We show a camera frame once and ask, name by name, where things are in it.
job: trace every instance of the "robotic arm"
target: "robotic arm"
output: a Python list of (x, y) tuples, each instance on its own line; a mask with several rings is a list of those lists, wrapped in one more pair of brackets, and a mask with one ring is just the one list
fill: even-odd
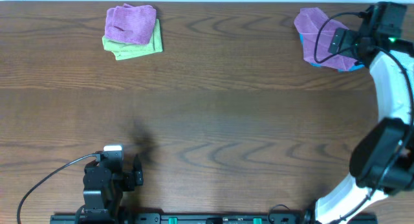
[(85, 205), (75, 215), (51, 216), (50, 224), (377, 223), (375, 216), (358, 213), (376, 201), (414, 189), (414, 155), (402, 154), (403, 150), (414, 149), (411, 139), (414, 47), (411, 42), (399, 39), (405, 12), (404, 5), (377, 3), (359, 14), (364, 19), (359, 31), (339, 28), (335, 32), (329, 52), (357, 59), (369, 68), (376, 87), (378, 125), (355, 148), (345, 179), (330, 194), (317, 200), (305, 215), (290, 210), (269, 212), (267, 216), (130, 214), (119, 204), (123, 192), (142, 185), (141, 163), (136, 155), (133, 169), (123, 172), (122, 146), (106, 146), (104, 151), (62, 166), (29, 190), (17, 209), (17, 223), (21, 223), (24, 200), (35, 188), (60, 170), (92, 156), (96, 160), (86, 165), (83, 178)]

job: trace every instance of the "folded towel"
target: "folded towel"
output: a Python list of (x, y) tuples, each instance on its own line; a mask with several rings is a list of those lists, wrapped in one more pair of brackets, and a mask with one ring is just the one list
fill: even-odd
[(107, 11), (105, 37), (122, 43), (146, 45), (151, 38), (157, 11), (149, 5), (128, 4)]
[(105, 36), (102, 37), (102, 43), (103, 48), (107, 51), (111, 51), (115, 55), (116, 60), (136, 58), (156, 52), (162, 52), (160, 21), (158, 19), (155, 21), (153, 33), (147, 45), (122, 43), (108, 39)]
[[(313, 58), (316, 36), (318, 35), (320, 27), (322, 27), (326, 20), (328, 20), (328, 16), (317, 7), (301, 8), (300, 13), (294, 20), (295, 27), (302, 37), (303, 59), (306, 62), (316, 63)], [(337, 20), (330, 20), (323, 28), (318, 42), (317, 57), (319, 60), (331, 55), (331, 53), (328, 52), (328, 48), (337, 28), (348, 29), (344, 24)], [(355, 59), (337, 55), (330, 60), (323, 62), (321, 65), (338, 69), (340, 71), (349, 71), (355, 62)]]

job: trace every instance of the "wood grain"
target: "wood grain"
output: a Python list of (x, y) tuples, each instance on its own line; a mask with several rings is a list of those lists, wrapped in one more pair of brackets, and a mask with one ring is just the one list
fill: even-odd
[[(301, 209), (347, 174), (377, 122), (372, 79), (304, 62), (293, 20), (301, 7), (367, 5), (131, 3), (158, 10), (164, 52), (117, 62), (101, 37), (121, 4), (0, 3), (0, 223), (15, 223), (25, 192), (55, 168), (114, 142), (143, 161), (144, 186), (124, 199), (137, 210)], [(406, 39), (413, 23), (411, 6)], [(39, 187), (23, 222), (82, 205), (85, 163)], [(371, 210), (408, 223), (413, 198)]]

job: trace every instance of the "table surface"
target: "table surface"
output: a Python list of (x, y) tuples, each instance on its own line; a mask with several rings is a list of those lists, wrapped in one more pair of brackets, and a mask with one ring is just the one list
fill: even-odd
[[(143, 163), (144, 186), (124, 197), (134, 210), (303, 209), (345, 177), (377, 122), (373, 81), (367, 69), (303, 61), (293, 20), (301, 7), (333, 15), (367, 5), (149, 3), (164, 52), (117, 62), (101, 37), (106, 10), (121, 4), (0, 3), (0, 223), (16, 222), (20, 199), (51, 171), (114, 142)], [(413, 25), (410, 7), (406, 39)], [(86, 162), (35, 190), (23, 223), (80, 207)], [(413, 198), (370, 210), (408, 223)]]

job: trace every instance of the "stacked cloth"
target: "stacked cloth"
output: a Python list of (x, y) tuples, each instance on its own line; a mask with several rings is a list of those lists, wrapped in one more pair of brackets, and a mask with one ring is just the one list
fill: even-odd
[(157, 11), (149, 5), (128, 4), (107, 11), (103, 48), (116, 60), (136, 58), (162, 52), (160, 21)]

